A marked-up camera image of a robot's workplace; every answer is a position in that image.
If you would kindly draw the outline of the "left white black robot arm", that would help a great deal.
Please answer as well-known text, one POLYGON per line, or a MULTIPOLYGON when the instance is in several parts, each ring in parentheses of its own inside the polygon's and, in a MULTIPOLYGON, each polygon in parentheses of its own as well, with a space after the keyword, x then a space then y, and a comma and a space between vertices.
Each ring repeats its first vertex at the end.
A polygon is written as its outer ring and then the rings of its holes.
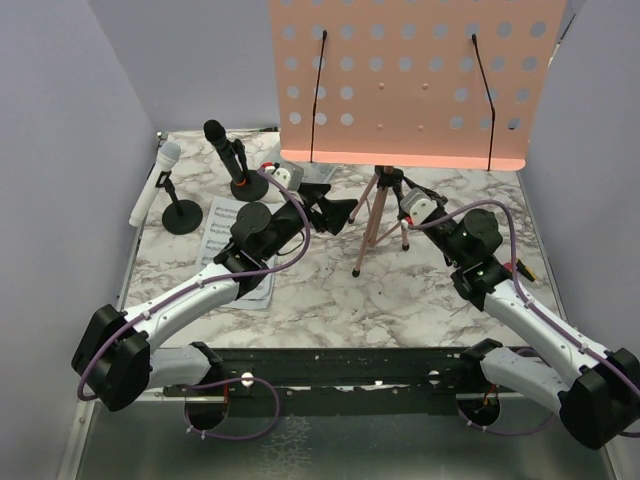
POLYGON ((261 202, 242 206, 230 240, 191 279, 163 295, 121 311, 107 304, 94 312, 71 361, 77 396, 119 411, 143 392, 189 385, 206 395, 220 385, 219 359, 202 342, 167 348, 165 342, 204 314, 254 290, 273 273, 267 262, 296 235, 337 235, 358 202, 329 200, 327 184, 303 183, 278 210, 261 202))

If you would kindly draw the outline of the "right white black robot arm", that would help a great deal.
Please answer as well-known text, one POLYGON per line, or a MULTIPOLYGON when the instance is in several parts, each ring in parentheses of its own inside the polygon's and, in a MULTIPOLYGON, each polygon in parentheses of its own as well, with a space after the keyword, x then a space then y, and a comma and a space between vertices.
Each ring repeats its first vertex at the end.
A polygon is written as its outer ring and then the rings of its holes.
POLYGON ((461 383, 481 391, 506 387, 557 416, 583 446, 597 450, 616 437, 635 437, 639 420, 639 361, 629 350, 612 351, 579 333, 530 294, 514 265, 495 255, 503 236, 491 201, 446 211, 419 187, 400 202, 403 229, 420 231, 453 267, 461 298, 513 330, 537 353, 523 357, 493 341, 467 350, 461 383))

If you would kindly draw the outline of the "sheet music page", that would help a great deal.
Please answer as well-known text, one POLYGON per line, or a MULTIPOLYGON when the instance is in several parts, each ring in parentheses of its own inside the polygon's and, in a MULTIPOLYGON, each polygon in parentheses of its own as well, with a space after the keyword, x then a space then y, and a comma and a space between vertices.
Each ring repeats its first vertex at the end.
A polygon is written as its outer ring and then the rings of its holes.
POLYGON ((272 298, 274 274, 266 275, 255 288, 233 302, 233 307, 243 310, 259 310, 266 308, 272 298))
MULTIPOLYGON (((232 198, 213 197, 196 261, 200 269, 214 263, 217 257, 221 258, 222 263, 230 259, 228 250, 232 240, 231 227, 244 205, 245 202, 232 198)), ((227 304, 226 308, 237 309, 233 307, 233 302, 227 304)))

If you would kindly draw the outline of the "pink music stand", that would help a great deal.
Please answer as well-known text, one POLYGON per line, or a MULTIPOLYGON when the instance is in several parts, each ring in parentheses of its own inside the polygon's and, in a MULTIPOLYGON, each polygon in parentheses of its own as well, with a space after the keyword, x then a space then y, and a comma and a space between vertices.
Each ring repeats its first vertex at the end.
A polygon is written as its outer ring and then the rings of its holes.
POLYGON ((561 1, 272 1, 282 157, 518 171, 561 1))

